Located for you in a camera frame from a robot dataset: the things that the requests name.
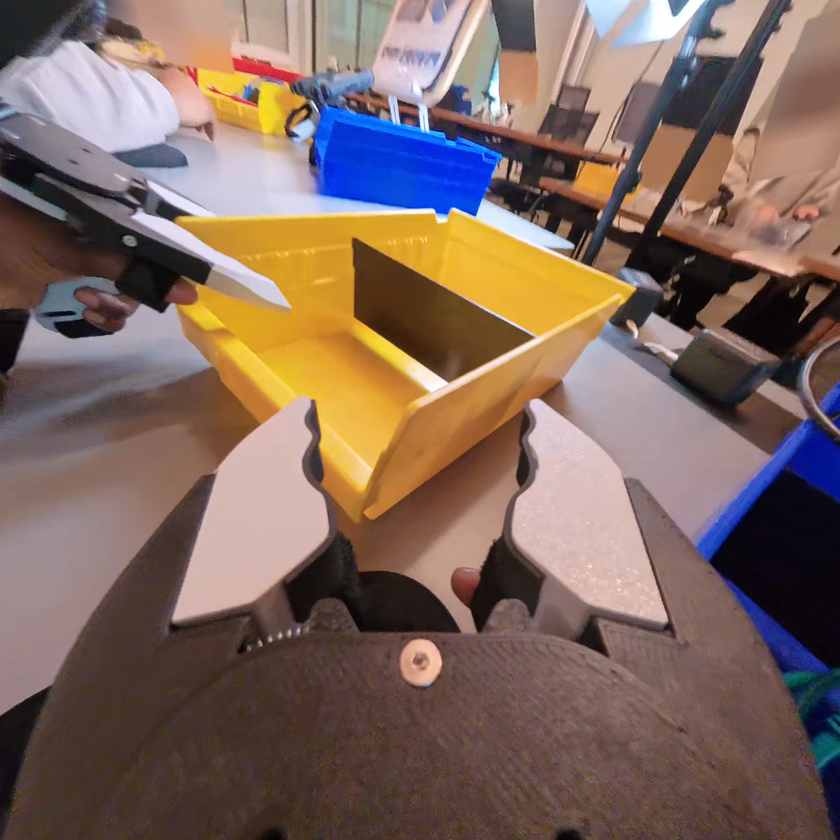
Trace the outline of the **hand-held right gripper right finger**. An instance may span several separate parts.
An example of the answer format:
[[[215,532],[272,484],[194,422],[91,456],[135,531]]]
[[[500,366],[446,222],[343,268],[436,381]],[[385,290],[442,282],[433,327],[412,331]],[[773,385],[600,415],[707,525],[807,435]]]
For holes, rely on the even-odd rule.
[[[662,632],[669,616],[623,472],[541,400],[521,419],[518,488],[470,602],[476,630],[503,601],[538,634],[580,639],[595,619]]]

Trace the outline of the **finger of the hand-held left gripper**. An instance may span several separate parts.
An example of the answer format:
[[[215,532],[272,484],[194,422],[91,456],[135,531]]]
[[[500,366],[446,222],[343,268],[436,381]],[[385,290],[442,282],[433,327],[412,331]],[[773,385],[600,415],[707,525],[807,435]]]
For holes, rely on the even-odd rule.
[[[145,212],[162,218],[215,217],[216,214],[192,199],[154,180],[146,182]]]
[[[206,263],[206,277],[196,282],[199,285],[273,312],[291,310],[289,301],[273,280],[212,248],[179,224],[142,210],[136,211],[132,220],[145,232],[162,235],[179,252],[192,254]]]

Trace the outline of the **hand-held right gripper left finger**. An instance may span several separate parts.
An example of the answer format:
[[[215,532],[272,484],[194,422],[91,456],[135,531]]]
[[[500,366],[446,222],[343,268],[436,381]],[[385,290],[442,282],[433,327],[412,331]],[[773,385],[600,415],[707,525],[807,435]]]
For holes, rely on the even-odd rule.
[[[171,623],[249,617],[260,636],[292,634],[316,602],[357,617],[362,590],[352,545],[322,481],[316,403],[299,397],[245,437],[213,482]]]

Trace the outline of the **yellow plastic bin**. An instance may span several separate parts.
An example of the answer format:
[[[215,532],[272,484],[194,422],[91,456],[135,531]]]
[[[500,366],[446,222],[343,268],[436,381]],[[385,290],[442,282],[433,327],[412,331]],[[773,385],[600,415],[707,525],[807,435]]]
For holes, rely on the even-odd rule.
[[[351,520],[378,518],[559,384],[630,295],[624,282],[453,210],[437,245],[376,247],[533,339],[446,382],[354,318],[352,238],[337,245],[231,255],[257,218],[178,224],[273,280],[274,312],[202,289],[181,308],[184,335],[259,422],[314,400],[323,485]]]

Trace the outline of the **person's left hand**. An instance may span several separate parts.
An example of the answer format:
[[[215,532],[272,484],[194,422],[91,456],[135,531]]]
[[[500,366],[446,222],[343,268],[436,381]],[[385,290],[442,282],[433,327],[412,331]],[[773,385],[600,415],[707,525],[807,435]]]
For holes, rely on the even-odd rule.
[[[83,244],[66,224],[2,194],[2,310],[37,307],[52,284],[83,277],[116,281],[128,261],[119,251]],[[82,317],[106,333],[120,331],[140,305],[122,294],[91,288],[79,289],[75,297],[83,305]],[[197,291],[189,280],[179,279],[167,300],[175,305],[192,305],[197,301]]]

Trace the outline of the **pale grey neighbouring table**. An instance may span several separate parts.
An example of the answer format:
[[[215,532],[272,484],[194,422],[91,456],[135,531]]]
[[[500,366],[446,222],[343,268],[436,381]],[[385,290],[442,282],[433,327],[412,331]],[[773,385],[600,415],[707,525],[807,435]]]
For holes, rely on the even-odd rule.
[[[289,139],[221,124],[214,142],[181,130],[171,145],[187,166],[147,168],[151,179],[219,217],[257,218],[244,238],[211,244],[232,256],[324,248],[359,238],[386,249],[437,245],[448,226],[433,211],[360,203],[319,192],[308,149]]]

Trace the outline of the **yellow parts bin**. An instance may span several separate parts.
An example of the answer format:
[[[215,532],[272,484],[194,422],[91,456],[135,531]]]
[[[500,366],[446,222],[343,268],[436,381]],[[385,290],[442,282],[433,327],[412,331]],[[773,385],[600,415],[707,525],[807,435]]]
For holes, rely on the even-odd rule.
[[[194,68],[194,81],[211,102],[217,120],[251,132],[286,135],[287,121],[296,125],[306,116],[306,100],[282,80],[264,79],[241,71]]]

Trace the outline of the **red plastic tray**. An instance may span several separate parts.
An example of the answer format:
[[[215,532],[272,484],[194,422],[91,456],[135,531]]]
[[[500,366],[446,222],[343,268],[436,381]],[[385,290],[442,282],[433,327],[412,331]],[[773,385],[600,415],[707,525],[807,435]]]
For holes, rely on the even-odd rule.
[[[234,56],[232,58],[232,62],[235,71],[253,77],[260,77],[286,83],[296,81],[301,78],[301,74],[294,70],[273,66],[262,60]]]

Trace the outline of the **black bin divider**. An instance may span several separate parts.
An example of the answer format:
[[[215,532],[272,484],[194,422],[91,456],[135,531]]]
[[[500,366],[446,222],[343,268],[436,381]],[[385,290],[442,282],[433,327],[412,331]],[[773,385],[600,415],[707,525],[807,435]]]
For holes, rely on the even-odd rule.
[[[357,238],[352,260],[356,321],[446,382],[534,337]]]
[[[839,506],[784,469],[710,557],[783,671],[839,666]]]

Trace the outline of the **wooden board with poster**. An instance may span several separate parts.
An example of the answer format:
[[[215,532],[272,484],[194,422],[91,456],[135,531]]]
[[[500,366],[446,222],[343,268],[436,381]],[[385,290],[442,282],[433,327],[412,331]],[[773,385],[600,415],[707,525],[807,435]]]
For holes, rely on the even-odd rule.
[[[489,10],[489,1],[397,2],[375,54],[372,90],[416,106],[437,105]]]

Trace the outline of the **yellow plastic container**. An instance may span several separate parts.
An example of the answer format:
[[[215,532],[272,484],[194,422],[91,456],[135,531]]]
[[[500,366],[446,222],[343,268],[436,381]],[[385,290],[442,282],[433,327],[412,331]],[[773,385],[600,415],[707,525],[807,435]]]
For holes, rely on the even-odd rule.
[[[574,188],[578,192],[606,200],[612,194],[624,169],[622,164],[583,162],[574,179]]]

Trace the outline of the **black light stand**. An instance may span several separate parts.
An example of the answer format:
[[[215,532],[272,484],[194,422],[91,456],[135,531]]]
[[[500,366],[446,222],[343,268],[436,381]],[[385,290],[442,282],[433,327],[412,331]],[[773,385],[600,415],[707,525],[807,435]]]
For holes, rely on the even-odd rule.
[[[702,2],[691,19],[686,36],[665,74],[656,99],[637,135],[632,152],[606,199],[601,215],[586,240],[580,261],[593,266],[607,236],[613,230],[625,200],[639,186],[658,192],[657,203],[644,210],[646,222],[633,247],[632,258],[643,256],[655,241],[666,218],[678,206],[686,186],[703,155],[721,133],[730,112],[738,125],[763,63],[763,51],[779,30],[791,2],[767,2],[745,45],[733,59],[709,101],[701,92],[691,97],[690,83],[697,79],[702,57],[697,47],[721,31],[712,27],[717,11],[732,2]]]

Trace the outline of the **white light panel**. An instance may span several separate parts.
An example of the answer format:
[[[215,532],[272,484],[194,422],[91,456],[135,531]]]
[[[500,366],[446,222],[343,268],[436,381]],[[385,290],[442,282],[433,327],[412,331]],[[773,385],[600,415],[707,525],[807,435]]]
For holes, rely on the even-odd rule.
[[[601,42],[611,47],[671,40],[705,1],[583,1]]]

